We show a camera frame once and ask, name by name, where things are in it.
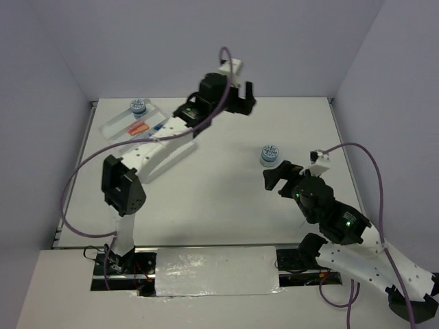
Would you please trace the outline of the blue white round jar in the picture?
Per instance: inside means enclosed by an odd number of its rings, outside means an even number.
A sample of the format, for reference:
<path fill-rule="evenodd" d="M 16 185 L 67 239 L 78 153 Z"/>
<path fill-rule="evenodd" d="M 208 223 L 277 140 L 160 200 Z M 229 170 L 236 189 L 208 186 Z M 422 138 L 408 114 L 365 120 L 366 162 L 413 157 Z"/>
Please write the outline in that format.
<path fill-rule="evenodd" d="M 144 99 L 133 99 L 130 102 L 130 110 L 135 119 L 141 118 L 146 112 L 147 108 Z"/>
<path fill-rule="evenodd" d="M 279 149 L 276 145 L 265 145 L 261 150 L 260 163 L 264 167 L 273 167 L 278 162 Z"/>

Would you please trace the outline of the clear spray bottle blue cap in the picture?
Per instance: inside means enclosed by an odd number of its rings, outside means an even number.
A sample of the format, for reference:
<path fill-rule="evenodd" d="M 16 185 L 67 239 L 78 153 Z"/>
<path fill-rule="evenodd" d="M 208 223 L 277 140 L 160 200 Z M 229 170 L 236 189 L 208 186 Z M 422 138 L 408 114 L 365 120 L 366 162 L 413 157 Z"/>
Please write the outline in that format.
<path fill-rule="evenodd" d="M 163 125 L 157 125 L 154 129 L 153 129 L 153 133 L 157 133 L 159 130 L 161 130 L 163 128 Z"/>

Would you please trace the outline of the orange translucent cap case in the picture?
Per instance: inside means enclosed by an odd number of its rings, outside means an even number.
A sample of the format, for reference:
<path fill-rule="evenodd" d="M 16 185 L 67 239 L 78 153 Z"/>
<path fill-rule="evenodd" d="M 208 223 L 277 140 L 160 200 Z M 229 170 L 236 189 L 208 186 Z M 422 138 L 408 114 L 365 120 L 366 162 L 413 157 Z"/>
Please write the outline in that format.
<path fill-rule="evenodd" d="M 145 131 L 148 131 L 149 130 L 149 125 L 148 124 L 145 124 L 145 125 L 142 125 L 141 127 L 138 127 L 137 129 L 135 129 L 135 130 L 128 130 L 128 133 L 131 135 L 131 136 L 135 136 L 135 135 L 137 135 L 137 134 L 140 134 L 140 133 L 143 133 L 143 132 L 145 132 Z"/>

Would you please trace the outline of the pink translucent cap case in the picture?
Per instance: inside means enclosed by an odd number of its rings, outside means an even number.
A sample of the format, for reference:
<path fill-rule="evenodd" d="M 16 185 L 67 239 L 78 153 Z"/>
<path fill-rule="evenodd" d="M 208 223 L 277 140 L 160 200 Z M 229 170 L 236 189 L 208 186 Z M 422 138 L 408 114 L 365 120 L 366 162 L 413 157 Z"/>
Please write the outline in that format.
<path fill-rule="evenodd" d="M 141 127 L 142 125 L 145 125 L 145 121 L 142 121 L 142 120 L 140 120 L 140 121 L 136 121 L 135 123 L 133 123 L 132 125 L 130 125 L 130 126 L 127 128 L 127 130 L 135 130 L 135 129 L 137 129 L 138 127 Z"/>

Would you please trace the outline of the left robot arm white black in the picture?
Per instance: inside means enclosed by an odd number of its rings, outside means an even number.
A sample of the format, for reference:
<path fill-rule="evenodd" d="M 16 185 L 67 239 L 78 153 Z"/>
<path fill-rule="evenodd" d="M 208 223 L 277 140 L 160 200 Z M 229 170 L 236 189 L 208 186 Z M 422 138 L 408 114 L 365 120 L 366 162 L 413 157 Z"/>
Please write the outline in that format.
<path fill-rule="evenodd" d="M 250 115 L 256 104 L 253 83 L 246 82 L 245 96 L 239 96 L 239 86 L 230 84 L 229 73 L 208 73 L 198 91 L 189 95 L 152 137 L 133 150 L 103 162 L 102 192 L 115 225 L 116 238 L 106 247 L 110 266 L 118 273 L 127 273 L 134 266 L 135 214 L 146 201 L 143 185 L 150 174 L 172 158 L 181 147 L 211 125 L 213 117 L 227 111 Z"/>

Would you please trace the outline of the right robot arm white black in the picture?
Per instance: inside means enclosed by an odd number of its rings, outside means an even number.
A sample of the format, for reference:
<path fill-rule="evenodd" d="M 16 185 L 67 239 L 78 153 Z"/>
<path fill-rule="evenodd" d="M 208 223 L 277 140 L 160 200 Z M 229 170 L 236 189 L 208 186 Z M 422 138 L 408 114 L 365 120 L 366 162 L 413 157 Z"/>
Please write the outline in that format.
<path fill-rule="evenodd" d="M 280 180 L 281 197 L 293 199 L 307 223 L 318 232 L 307 233 L 298 246 L 299 263 L 326 267 L 369 284 L 386 295 L 390 310 L 415 324 L 433 319 L 438 311 L 438 274 L 416 265 L 389 242 L 360 211 L 336 200 L 333 189 L 310 169 L 282 162 L 263 171 L 265 189 Z"/>

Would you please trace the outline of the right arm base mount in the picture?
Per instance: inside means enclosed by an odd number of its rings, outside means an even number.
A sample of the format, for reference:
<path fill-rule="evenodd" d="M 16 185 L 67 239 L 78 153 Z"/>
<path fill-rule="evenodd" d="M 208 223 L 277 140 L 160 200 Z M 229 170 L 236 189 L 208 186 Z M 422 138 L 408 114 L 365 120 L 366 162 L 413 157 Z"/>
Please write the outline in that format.
<path fill-rule="evenodd" d="M 329 278 L 323 284 L 342 284 L 338 272 L 319 265 L 306 265 L 296 248 L 277 249 L 274 266 L 278 269 L 279 285 L 283 288 L 318 286 L 327 276 Z"/>

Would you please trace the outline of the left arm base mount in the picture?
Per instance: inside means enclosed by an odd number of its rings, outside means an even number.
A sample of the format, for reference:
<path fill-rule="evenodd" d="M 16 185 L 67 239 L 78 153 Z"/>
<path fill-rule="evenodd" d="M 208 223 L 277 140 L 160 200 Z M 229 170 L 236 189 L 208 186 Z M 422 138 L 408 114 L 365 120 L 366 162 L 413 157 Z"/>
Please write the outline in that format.
<path fill-rule="evenodd" d="M 90 290 L 107 291 L 104 278 L 104 257 L 102 248 L 86 246 L 82 255 L 93 262 Z M 108 261 L 107 281 L 111 291 L 131 291 L 141 297 L 155 297 L 156 252 L 136 252 L 133 260 L 124 269 Z"/>

